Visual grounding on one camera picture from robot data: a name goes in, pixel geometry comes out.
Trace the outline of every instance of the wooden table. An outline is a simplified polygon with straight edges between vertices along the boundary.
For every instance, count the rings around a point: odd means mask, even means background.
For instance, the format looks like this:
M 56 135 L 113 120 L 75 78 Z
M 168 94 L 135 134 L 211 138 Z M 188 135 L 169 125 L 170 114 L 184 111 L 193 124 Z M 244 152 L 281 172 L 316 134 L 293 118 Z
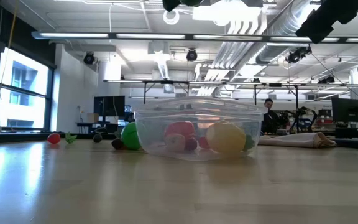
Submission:
M 358 223 L 358 150 L 188 162 L 110 141 L 0 145 L 0 223 Z

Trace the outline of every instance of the white cloth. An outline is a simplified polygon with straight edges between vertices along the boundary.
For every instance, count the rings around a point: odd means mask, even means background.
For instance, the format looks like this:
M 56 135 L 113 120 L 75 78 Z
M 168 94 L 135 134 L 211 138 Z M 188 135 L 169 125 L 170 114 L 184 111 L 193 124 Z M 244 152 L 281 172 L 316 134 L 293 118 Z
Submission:
M 336 143 L 332 140 L 329 140 L 323 133 L 301 133 L 279 136 L 275 138 L 261 136 L 259 139 L 259 145 L 322 148 L 335 147 Z

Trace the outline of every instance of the dark ball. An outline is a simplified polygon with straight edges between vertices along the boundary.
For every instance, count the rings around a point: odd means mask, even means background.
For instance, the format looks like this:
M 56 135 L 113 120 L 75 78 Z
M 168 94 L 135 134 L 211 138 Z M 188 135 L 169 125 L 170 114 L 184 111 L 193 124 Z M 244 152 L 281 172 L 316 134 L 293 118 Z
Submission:
M 116 150 L 120 150 L 124 148 L 124 143 L 121 141 L 121 139 L 116 138 L 111 142 L 111 145 L 113 148 L 115 148 Z
M 101 135 L 101 134 L 95 134 L 95 135 L 93 136 L 93 142 L 99 143 L 99 142 L 101 142 L 101 141 L 102 141 L 102 135 Z

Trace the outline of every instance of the person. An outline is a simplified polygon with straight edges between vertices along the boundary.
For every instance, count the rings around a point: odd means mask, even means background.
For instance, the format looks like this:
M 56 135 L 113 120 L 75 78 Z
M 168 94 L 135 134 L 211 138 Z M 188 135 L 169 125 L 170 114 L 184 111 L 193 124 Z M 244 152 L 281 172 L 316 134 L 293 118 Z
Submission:
M 267 113 L 264 114 L 264 120 L 262 122 L 263 133 L 275 133 L 277 131 L 278 116 L 272 111 L 273 100 L 266 99 L 265 107 L 268 109 Z

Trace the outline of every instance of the plastic container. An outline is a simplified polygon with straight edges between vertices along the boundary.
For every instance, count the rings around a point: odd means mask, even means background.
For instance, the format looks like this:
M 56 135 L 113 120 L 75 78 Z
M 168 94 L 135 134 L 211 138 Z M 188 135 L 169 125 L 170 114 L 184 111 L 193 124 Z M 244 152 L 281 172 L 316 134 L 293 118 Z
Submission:
M 267 108 L 206 97 L 149 103 L 135 112 L 140 145 L 188 161 L 241 157 L 258 145 Z

